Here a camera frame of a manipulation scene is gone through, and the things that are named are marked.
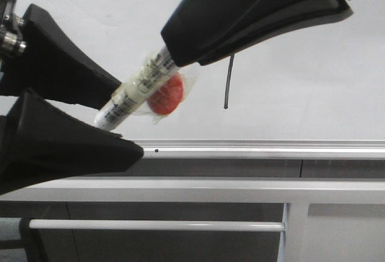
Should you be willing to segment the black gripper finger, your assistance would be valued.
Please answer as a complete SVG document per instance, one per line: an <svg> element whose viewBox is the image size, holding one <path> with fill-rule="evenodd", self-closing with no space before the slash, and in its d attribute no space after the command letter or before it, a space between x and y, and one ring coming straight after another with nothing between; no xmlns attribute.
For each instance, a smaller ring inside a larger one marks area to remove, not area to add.
<svg viewBox="0 0 385 262"><path fill-rule="evenodd" d="M161 31L174 62L198 63L260 1L181 0Z"/></svg>
<svg viewBox="0 0 385 262"><path fill-rule="evenodd" d="M124 172L141 146L90 126L28 89L1 116L1 194L73 176Z"/></svg>
<svg viewBox="0 0 385 262"><path fill-rule="evenodd" d="M346 0L263 0L201 57L199 64L209 65L273 37L340 22L352 14Z"/></svg>
<svg viewBox="0 0 385 262"><path fill-rule="evenodd" d="M121 82L84 54L45 9L31 4L23 19L26 49L5 60L1 95L31 88L45 99L101 109Z"/></svg>

